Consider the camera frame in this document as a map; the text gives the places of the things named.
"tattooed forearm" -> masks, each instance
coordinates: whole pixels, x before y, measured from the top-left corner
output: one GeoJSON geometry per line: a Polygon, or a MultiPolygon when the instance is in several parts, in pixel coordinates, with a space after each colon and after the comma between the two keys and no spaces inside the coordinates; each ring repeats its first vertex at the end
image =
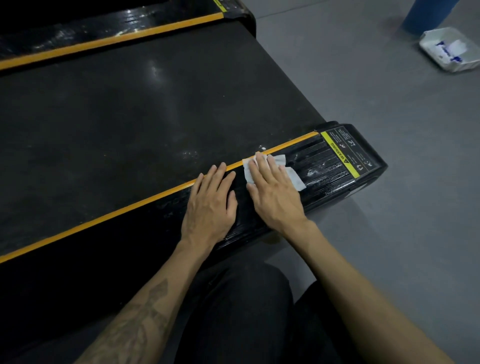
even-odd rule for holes
{"type": "Polygon", "coordinates": [[[128,303],[105,331],[76,361],[77,364],[138,364],[144,358],[148,335],[146,325],[153,322],[160,337],[166,334],[168,318],[154,305],[168,293],[165,278],[148,292],[145,304],[128,303]],[[121,318],[124,314],[131,318],[121,318]]]}

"plastic container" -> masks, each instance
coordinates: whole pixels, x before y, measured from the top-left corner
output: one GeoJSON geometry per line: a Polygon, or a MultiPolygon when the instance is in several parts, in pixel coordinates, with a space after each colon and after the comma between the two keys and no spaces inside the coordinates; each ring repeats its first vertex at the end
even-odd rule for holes
{"type": "Polygon", "coordinates": [[[420,38],[420,47],[432,57],[440,67],[449,72],[470,70],[480,64],[479,46],[455,28],[434,29],[423,33],[420,38]],[[461,61],[454,60],[454,55],[448,56],[438,52],[438,45],[441,42],[444,42],[448,46],[457,40],[464,43],[467,48],[465,53],[459,56],[461,61]]]}
{"type": "Polygon", "coordinates": [[[420,36],[427,30],[438,27],[451,13],[459,0],[416,0],[402,27],[409,33],[420,36]]]}

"yellow warning sticker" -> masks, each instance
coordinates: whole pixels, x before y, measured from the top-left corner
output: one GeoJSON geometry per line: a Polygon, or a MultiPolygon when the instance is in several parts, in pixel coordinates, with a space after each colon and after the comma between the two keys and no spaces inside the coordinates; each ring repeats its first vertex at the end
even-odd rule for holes
{"type": "Polygon", "coordinates": [[[225,9],[225,7],[222,5],[222,3],[220,2],[220,0],[213,0],[215,2],[215,4],[220,8],[220,10],[222,12],[226,12],[227,9],[225,9]]]}
{"type": "Polygon", "coordinates": [[[360,174],[358,171],[355,169],[354,166],[348,161],[347,157],[343,155],[342,151],[340,148],[335,144],[335,142],[332,140],[330,135],[328,135],[327,132],[321,132],[322,137],[324,137],[325,141],[327,144],[333,149],[333,151],[336,153],[336,155],[340,158],[342,163],[347,167],[349,172],[352,174],[353,178],[358,178],[360,177],[360,174]]]}

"white cloth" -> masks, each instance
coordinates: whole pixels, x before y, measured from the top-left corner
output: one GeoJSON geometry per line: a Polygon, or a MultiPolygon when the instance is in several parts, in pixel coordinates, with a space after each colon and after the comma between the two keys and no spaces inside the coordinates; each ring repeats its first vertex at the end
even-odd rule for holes
{"type": "MultiPolygon", "coordinates": [[[[264,157],[265,161],[267,160],[267,156],[265,154],[262,154],[264,157]]],[[[273,156],[275,159],[275,163],[278,166],[284,166],[287,164],[287,159],[285,158],[285,154],[280,154],[278,156],[273,156]]],[[[247,158],[247,159],[242,159],[243,162],[243,172],[245,174],[245,179],[247,180],[248,183],[253,183],[253,178],[252,175],[250,174],[250,168],[248,168],[248,162],[253,159],[254,162],[258,165],[257,160],[255,157],[247,158]]],[[[288,176],[290,177],[290,180],[293,183],[293,186],[297,191],[301,191],[307,186],[303,183],[303,181],[300,179],[298,174],[295,172],[295,170],[292,167],[285,167],[285,170],[287,171],[288,176]]]]}

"concrete floor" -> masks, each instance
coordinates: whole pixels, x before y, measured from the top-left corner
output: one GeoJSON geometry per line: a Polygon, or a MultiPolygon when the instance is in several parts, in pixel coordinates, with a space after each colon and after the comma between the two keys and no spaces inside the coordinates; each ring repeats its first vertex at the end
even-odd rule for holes
{"type": "MultiPolygon", "coordinates": [[[[477,363],[480,69],[444,73],[398,30],[413,0],[243,1],[260,44],[321,115],[354,124],[390,166],[312,218],[456,362],[477,363]]],[[[480,44],[479,19],[480,2],[462,0],[443,25],[480,44]]],[[[296,297],[313,280],[289,247],[268,262],[296,297]]]]}

